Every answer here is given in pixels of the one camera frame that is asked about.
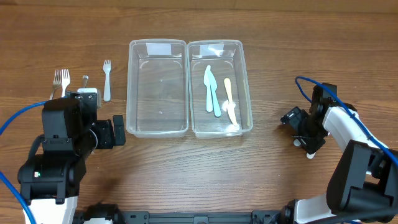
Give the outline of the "pale blue plastic fork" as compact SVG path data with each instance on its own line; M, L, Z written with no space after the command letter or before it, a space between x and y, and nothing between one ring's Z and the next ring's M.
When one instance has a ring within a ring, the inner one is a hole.
M105 74L105 84L104 84L104 101L111 100L111 85L110 85L110 72L111 72L111 61L105 60L103 64L103 71Z

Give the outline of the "yellow plastic knife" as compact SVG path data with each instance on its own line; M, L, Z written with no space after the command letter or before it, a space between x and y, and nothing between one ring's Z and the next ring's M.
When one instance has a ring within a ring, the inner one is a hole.
M231 80L229 78L224 79L224 87L226 90L226 94L228 97L228 105L227 105L227 112L228 116L234 126L238 126L235 111L234 111L234 102L233 102L233 96L232 96L232 89L231 89Z

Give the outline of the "pale blue knife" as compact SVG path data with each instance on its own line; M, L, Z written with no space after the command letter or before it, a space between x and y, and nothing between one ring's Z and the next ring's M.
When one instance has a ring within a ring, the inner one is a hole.
M220 105L218 103L218 98L216 95L216 90L217 90L217 82L215 80L215 77L213 75L213 73L211 72L211 70L208 71L208 78L210 81L210 89L211 89L211 95L212 95L212 102L213 102L213 111L214 111L214 115L219 118L221 116L221 109L220 109Z
M209 113L213 111L213 105L212 105L212 99L211 99L211 85L210 85L210 79L208 76L210 74L210 72L211 72L211 66L208 65L205 69L203 83L206 86L206 111Z

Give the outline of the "pale blue knife angled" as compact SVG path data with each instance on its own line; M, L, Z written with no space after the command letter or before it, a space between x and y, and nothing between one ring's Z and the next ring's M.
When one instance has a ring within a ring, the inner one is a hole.
M294 145L297 146L297 147L301 146L300 140L299 139L295 139L294 140Z

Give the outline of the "cream plastic knife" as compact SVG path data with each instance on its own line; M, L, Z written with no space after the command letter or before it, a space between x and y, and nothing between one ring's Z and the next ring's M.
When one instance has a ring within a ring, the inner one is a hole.
M306 156L308 159L313 159L315 157L315 153L313 153L313 154L307 153Z

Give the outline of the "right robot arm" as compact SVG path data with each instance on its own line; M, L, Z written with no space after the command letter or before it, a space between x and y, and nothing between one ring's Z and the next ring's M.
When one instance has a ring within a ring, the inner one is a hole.
M295 131L294 143L307 157L329 135L343 154L326 193L290 201L278 223L387 223L397 215L397 151L384 152L384 145L359 123L356 108L339 102L336 94L336 85L316 85L308 111L295 107L280 119Z

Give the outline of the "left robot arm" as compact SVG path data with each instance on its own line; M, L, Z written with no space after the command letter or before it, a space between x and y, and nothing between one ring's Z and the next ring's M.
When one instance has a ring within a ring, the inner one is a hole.
M42 109L43 134L18 171L26 223L125 223L115 204L97 203L78 212L86 160L96 149L126 142L123 116L97 119L96 93L68 92Z

